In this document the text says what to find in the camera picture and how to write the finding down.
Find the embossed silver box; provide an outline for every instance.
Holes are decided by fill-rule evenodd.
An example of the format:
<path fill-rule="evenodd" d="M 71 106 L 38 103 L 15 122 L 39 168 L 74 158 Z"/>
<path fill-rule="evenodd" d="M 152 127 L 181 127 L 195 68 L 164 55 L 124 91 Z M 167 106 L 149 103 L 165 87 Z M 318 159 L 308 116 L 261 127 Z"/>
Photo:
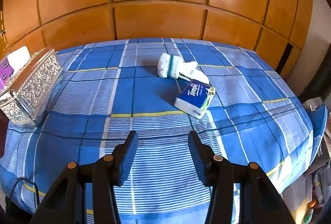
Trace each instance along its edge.
<path fill-rule="evenodd" d="M 55 51 L 44 48 L 12 75 L 0 92 L 0 109 L 21 127 L 38 126 L 43 121 L 49 95 L 59 81 L 62 67 Z"/>

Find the orange object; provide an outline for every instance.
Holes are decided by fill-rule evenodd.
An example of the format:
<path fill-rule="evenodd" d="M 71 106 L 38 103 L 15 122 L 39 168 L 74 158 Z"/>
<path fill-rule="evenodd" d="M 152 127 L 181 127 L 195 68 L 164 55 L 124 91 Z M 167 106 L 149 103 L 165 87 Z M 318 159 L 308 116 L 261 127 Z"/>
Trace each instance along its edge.
<path fill-rule="evenodd" d="M 313 208 L 316 204 L 316 200 L 312 200 L 311 202 L 308 203 L 309 208 Z"/>

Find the blue plaid bedsheet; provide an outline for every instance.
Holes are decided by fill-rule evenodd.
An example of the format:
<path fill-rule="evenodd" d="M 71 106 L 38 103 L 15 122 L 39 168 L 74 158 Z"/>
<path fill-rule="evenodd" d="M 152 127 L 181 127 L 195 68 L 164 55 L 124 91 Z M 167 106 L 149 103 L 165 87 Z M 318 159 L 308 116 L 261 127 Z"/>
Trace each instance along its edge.
<path fill-rule="evenodd" d="M 173 106 L 187 82 L 162 79 L 162 53 L 197 61 L 216 87 L 201 120 Z M 279 192 L 310 165 L 326 123 L 302 107 L 282 78 L 255 52 L 215 42 L 143 38 L 82 45 L 59 51 L 66 71 L 53 90 L 43 126 L 9 123 L 0 181 L 9 193 L 18 177 L 36 182 L 41 199 L 71 161 L 95 162 L 130 130 L 139 146 L 128 180 L 115 188 L 123 223 L 203 223 L 211 189 L 198 180 L 187 146 L 197 131 L 203 143 L 233 163 L 257 162 Z M 87 222 L 93 223 L 91 185 Z M 239 217 L 234 187 L 233 223 Z M 35 189 L 21 182 L 13 196 L 36 210 Z"/>

